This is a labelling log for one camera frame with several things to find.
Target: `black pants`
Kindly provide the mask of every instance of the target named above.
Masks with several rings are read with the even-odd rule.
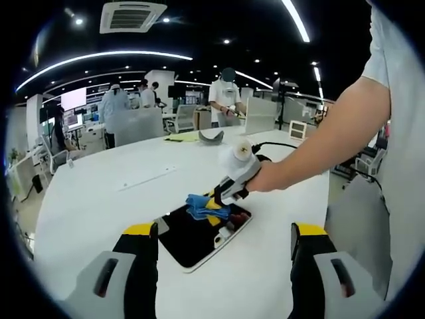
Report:
[[[115,148],[115,135],[105,133],[106,149]]]

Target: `air conditioning vent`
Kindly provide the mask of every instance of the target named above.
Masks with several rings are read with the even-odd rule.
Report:
[[[166,8],[166,5],[134,1],[106,3],[102,10],[100,33],[146,33]]]

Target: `black ceiling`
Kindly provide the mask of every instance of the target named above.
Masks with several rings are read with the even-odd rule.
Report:
[[[211,83],[220,68],[231,66],[240,72],[272,84],[279,72],[282,78],[299,84],[299,91],[318,95],[310,63],[319,62],[326,98],[336,99],[362,72],[369,56],[370,7],[362,0],[292,0],[307,29],[310,43],[304,43],[282,0],[149,1],[165,3],[163,17],[148,33],[99,34],[105,1],[65,1],[65,7],[84,19],[76,28],[72,19],[59,12],[47,21],[37,41],[37,65],[31,56],[23,65],[16,86],[32,74],[52,64],[90,53],[115,50],[148,50],[193,57],[192,61],[158,56],[114,56],[82,60],[53,69],[28,83],[17,93],[42,93],[58,85],[108,72],[149,71],[167,66],[179,80]],[[230,39],[229,45],[223,40]],[[140,79],[142,74],[123,74],[122,80]],[[66,90],[88,86],[76,82]],[[111,77],[93,78],[93,84]],[[238,77],[239,86],[264,88]],[[61,88],[50,92],[59,95]]]

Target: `white t-shirt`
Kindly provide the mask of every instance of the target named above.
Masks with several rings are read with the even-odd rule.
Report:
[[[140,93],[141,107],[149,105],[151,108],[155,106],[155,95],[150,88],[146,88]]]
[[[391,133],[382,163],[390,213],[388,297],[408,280],[425,248],[425,74],[401,30],[372,7],[371,58],[363,76],[390,90]]]
[[[218,79],[213,82],[210,86],[209,102],[216,102],[221,106],[234,106],[240,102],[239,88],[233,82],[225,82],[222,79]],[[211,107],[211,122],[218,122],[217,114],[219,110]]]

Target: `black cable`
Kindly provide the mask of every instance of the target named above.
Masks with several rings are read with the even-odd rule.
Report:
[[[296,147],[296,146],[294,146],[294,145],[291,145],[291,144],[276,143],[276,142],[263,142],[263,143],[260,143],[260,144],[257,144],[257,145],[253,145],[253,146],[252,146],[252,153],[253,153],[253,154],[258,153],[258,152],[260,151],[260,149],[261,149],[261,147],[262,147],[263,145],[278,145],[278,146],[287,146],[287,147],[289,147],[289,148],[294,148],[294,149],[297,149],[297,148],[298,148],[298,147]],[[367,176],[367,177],[369,177],[369,178],[370,178],[373,182],[375,182],[375,183],[378,185],[378,187],[379,187],[379,189],[381,190],[381,192],[383,191],[383,187],[382,187],[382,185],[379,183],[379,181],[378,181],[375,177],[373,177],[373,176],[371,176],[371,175],[369,175],[369,174],[367,174],[367,173],[364,173],[364,172],[362,172],[362,171],[359,171],[359,170],[357,170],[357,169],[355,169],[355,168],[352,168],[352,167],[350,167],[349,169],[352,169],[353,171],[355,171],[356,173],[358,173],[358,174],[360,174],[360,175],[363,175],[363,176]]]

